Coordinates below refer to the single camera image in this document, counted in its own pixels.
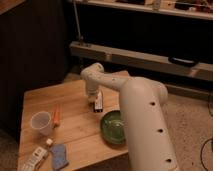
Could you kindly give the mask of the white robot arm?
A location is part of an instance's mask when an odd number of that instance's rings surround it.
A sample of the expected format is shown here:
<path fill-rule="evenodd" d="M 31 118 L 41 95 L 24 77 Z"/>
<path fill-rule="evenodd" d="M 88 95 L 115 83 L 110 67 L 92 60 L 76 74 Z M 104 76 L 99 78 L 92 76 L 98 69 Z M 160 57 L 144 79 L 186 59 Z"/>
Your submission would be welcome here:
<path fill-rule="evenodd" d="M 168 91 L 161 82 L 145 77 L 108 74 L 100 63 L 81 71 L 86 94 L 92 99 L 99 86 L 119 92 L 132 171 L 180 171 L 162 112 Z"/>

